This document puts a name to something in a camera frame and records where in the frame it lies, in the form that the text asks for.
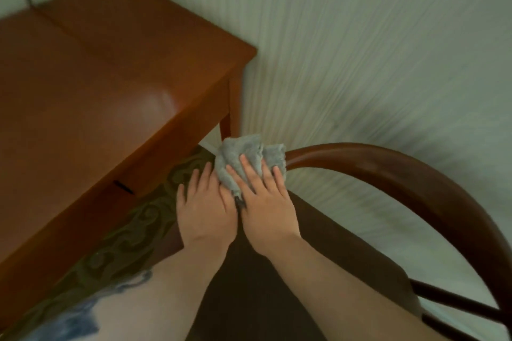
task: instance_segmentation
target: person's right hand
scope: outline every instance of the person's right hand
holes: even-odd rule
[[[244,155],[240,156],[240,162],[255,193],[231,166],[228,165],[226,170],[240,187],[247,205],[242,210],[244,232],[254,250],[269,257],[283,240],[301,237],[295,207],[277,166],[272,168],[272,176],[262,160],[262,181]]]

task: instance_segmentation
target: desk top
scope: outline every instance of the desk top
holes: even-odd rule
[[[53,0],[0,21],[0,262],[255,53],[168,0]]]

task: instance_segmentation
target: person's left hand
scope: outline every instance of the person's left hand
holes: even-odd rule
[[[238,215],[231,192],[220,185],[208,162],[199,178],[195,169],[185,199],[185,186],[180,184],[176,213],[185,248],[203,239],[218,240],[226,249],[237,235]]]

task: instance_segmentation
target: hand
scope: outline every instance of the hand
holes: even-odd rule
[[[208,162],[199,178],[195,169],[185,200],[185,186],[178,186],[176,214],[185,248],[204,239],[213,239],[227,247],[237,235],[238,216],[231,192],[220,186]]]
[[[255,193],[231,166],[227,166],[226,170],[240,187],[247,205],[242,210],[244,232],[254,250],[269,257],[283,240],[301,237],[295,207],[277,166],[272,168],[272,176],[262,160],[262,181],[244,155],[240,156],[240,162]]]

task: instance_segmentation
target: blue pattern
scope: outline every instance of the blue pattern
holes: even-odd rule
[[[30,333],[25,341],[69,341],[99,332],[99,326],[92,312],[93,307],[102,298],[122,294],[126,290],[138,287],[153,276],[151,270],[139,273],[128,282],[107,287],[89,299],[63,312],[54,320],[41,325]]]

